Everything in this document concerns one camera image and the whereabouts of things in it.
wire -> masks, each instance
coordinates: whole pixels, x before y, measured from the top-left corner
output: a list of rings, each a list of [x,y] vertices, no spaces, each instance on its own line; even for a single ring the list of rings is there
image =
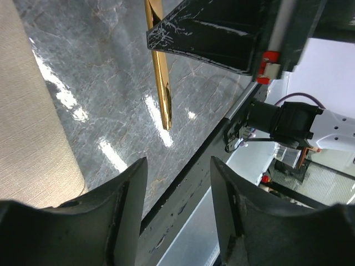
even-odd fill
[[[288,94],[288,95],[286,95],[285,97],[282,97],[279,101],[277,101],[277,102],[275,103],[275,105],[278,105],[278,104],[280,104],[281,102],[285,101],[286,99],[291,98],[291,97],[294,97],[294,96],[303,96],[303,97],[309,98],[309,99],[312,100],[316,105],[318,105],[320,108],[326,109],[325,106],[324,106],[320,101],[318,101],[315,97],[313,97],[312,95],[307,94],[307,93],[291,93],[291,94]]]
[[[233,149],[233,150],[229,150],[229,143],[231,142],[229,142],[227,145],[226,145],[226,147],[224,148],[224,150],[226,151],[226,152],[228,152],[229,154],[231,154],[232,152],[234,152],[234,151],[236,151],[239,147],[240,147],[240,145],[242,144],[242,143],[246,143],[246,142],[257,142],[257,141],[260,141],[260,142],[262,142],[262,141],[275,141],[275,140],[273,140],[273,139],[268,139],[268,138],[264,138],[264,137],[260,137],[260,138],[250,138],[250,136],[249,137],[247,137],[246,139],[243,139],[241,142],[239,142],[239,144],[237,145],[237,147],[235,148],[235,149]]]
[[[224,147],[225,152],[227,152],[227,153],[230,154],[229,144],[230,144],[233,140],[235,140],[236,138],[237,138],[236,135],[233,135],[233,137],[229,139],[228,143],[227,143],[226,146]]]

marble surface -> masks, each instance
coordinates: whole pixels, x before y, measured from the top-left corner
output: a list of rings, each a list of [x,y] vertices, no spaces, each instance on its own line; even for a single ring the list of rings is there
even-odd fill
[[[165,131],[143,0],[14,2],[88,188],[146,156],[146,215],[248,78],[168,55],[173,128]],[[165,14],[178,3],[163,1]]]

purple cable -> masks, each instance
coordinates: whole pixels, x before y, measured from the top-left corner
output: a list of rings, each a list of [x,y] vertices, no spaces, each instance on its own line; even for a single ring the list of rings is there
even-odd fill
[[[285,101],[286,99],[294,97],[294,96],[303,96],[303,97],[309,98],[310,100],[314,101],[315,104],[318,105],[320,108],[325,109],[325,106],[320,101],[318,101],[315,97],[313,97],[312,95],[307,94],[307,93],[291,93],[291,94],[288,94],[285,97],[282,97],[279,101],[277,101],[275,103],[275,105],[278,105],[279,103]]]

